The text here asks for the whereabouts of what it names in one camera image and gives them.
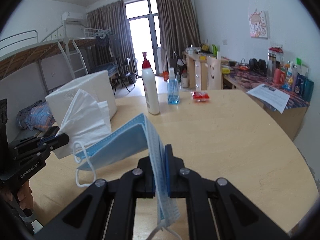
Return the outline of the left hand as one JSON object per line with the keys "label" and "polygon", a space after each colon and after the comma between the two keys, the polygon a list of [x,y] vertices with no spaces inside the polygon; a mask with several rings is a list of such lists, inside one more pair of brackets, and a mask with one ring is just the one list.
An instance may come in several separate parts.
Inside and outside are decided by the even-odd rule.
{"label": "left hand", "polygon": [[[6,202],[12,202],[14,200],[12,193],[8,189],[1,189],[1,197]],[[20,208],[22,210],[33,208],[34,199],[32,196],[32,190],[30,188],[29,181],[23,184],[23,186],[20,188],[20,190],[17,193],[17,197],[20,204]]]}

